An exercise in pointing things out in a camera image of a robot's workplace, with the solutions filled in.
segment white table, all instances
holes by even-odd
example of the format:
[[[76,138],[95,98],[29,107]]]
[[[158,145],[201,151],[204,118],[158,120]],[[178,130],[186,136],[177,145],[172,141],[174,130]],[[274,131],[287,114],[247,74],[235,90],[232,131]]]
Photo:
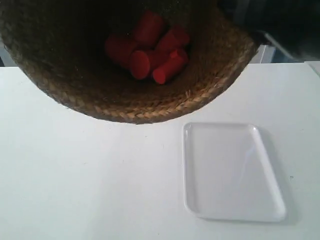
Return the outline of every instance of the white table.
[[[252,123],[288,208],[280,224],[205,221],[183,204],[182,126]],[[320,78],[251,64],[202,109],[131,125],[55,103],[0,68],[1,240],[319,240]]]

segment white tray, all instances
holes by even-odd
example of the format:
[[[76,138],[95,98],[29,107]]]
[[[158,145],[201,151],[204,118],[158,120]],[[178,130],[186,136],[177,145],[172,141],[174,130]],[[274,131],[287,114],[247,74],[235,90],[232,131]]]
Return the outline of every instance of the white tray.
[[[287,211],[258,129],[188,123],[183,128],[184,200],[199,218],[279,222]]]

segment red block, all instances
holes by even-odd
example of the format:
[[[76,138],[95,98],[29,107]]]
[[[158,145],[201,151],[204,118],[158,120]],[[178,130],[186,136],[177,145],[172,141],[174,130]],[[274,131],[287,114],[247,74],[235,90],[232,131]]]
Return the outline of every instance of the red block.
[[[149,77],[154,69],[165,63],[169,54],[153,50],[134,51],[129,60],[129,68],[135,79],[142,80]]]
[[[129,69],[131,53],[139,48],[139,43],[127,36],[110,34],[104,44],[105,53],[115,63]]]
[[[186,31],[181,26],[176,25],[160,39],[155,49],[170,52],[187,46],[189,42],[190,37]]]
[[[183,49],[176,49],[164,64],[153,71],[152,77],[158,84],[165,84],[179,74],[188,62],[187,53]]]
[[[133,29],[132,36],[141,45],[154,48],[165,29],[165,20],[160,15],[147,10]]]

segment woven basket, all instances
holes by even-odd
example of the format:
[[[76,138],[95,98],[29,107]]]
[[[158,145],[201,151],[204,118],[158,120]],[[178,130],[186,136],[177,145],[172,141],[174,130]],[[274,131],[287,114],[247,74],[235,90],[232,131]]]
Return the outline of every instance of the woven basket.
[[[136,81],[104,55],[108,33],[129,33],[145,9],[190,33],[190,62],[173,81]],[[135,124],[191,113],[225,91],[256,53],[215,0],[1,0],[0,35],[48,96],[97,119]]]

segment wicker basket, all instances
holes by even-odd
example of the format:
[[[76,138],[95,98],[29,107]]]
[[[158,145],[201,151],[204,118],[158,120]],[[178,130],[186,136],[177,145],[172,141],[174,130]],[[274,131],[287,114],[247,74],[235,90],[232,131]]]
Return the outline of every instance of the wicker basket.
[[[108,33],[129,33],[145,9],[190,33],[190,62],[165,85],[136,81],[103,51]],[[0,35],[44,91],[97,119],[135,124],[191,113],[225,91],[256,53],[215,0],[1,0]]]

